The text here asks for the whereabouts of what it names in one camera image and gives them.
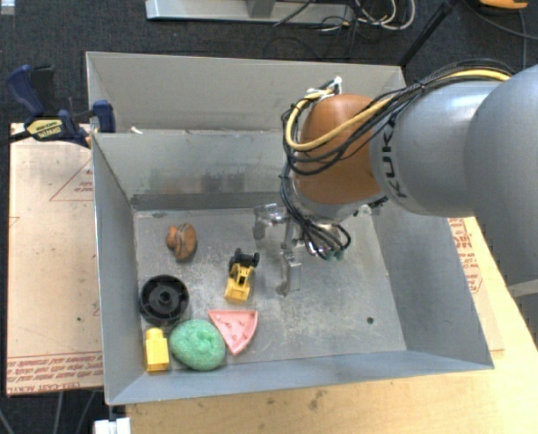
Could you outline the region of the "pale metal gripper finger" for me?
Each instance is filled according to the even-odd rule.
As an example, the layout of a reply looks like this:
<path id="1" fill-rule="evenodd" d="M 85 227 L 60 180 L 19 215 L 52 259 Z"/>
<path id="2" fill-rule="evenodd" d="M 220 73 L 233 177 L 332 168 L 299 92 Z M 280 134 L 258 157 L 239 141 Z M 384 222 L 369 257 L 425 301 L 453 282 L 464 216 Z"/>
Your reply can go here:
<path id="1" fill-rule="evenodd" d="M 284 206 L 276 203 L 256 206 L 254 208 L 255 221 L 252 227 L 252 235 L 255 241 L 264 239 L 266 229 L 288 222 L 288 211 Z"/>
<path id="2" fill-rule="evenodd" d="M 285 297 L 301 289 L 302 263 L 292 250 L 281 252 L 281 283 L 276 287 L 279 295 Z"/>

